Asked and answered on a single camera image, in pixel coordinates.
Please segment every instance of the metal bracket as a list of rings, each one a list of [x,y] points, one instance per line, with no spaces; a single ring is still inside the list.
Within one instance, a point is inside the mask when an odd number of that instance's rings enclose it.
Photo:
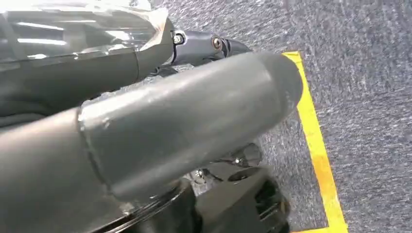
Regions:
[[[175,72],[171,72],[171,66],[191,64],[196,67],[252,51],[241,42],[224,39],[212,33],[178,30],[172,32],[172,37],[173,57],[158,69],[156,75],[166,77],[174,74]]]

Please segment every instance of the yellow tape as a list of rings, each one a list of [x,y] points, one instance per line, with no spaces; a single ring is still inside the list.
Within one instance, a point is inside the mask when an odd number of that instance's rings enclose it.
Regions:
[[[304,231],[304,233],[347,233],[347,225],[338,200],[336,185],[333,180],[332,170],[327,157],[312,96],[310,95],[308,81],[305,77],[302,59],[299,52],[286,52],[283,55],[295,62],[299,69],[300,76],[302,77],[303,93],[297,106],[297,110],[308,143],[312,165],[315,170],[316,178],[318,179],[320,193],[329,225],[328,228]]]
[[[313,230],[307,230],[307,231],[296,232],[296,233],[332,233],[332,232],[334,231],[330,231],[329,227],[326,227],[326,228],[313,229]]]

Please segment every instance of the bolt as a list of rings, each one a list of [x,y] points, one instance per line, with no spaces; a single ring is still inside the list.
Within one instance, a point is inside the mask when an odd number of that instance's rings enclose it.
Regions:
[[[173,43],[176,45],[183,44],[183,36],[181,34],[176,34],[173,36]]]
[[[196,170],[194,172],[194,174],[195,174],[195,176],[201,178],[203,176],[203,171],[201,169],[199,169],[199,170]]]
[[[222,46],[223,46],[222,39],[214,36],[212,38],[212,45],[216,50],[222,50]]]

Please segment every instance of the black fairing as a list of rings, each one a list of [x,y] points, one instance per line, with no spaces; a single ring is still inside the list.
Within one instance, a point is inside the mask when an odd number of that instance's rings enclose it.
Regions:
[[[164,9],[32,3],[0,14],[0,127],[130,85],[172,55]]]

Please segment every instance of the gray carpet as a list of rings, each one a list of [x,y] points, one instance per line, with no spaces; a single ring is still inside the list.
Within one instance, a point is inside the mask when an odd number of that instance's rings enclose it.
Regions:
[[[300,51],[349,231],[412,232],[412,3],[362,2],[152,0],[178,28]],[[259,142],[293,230],[327,226],[297,115]]]

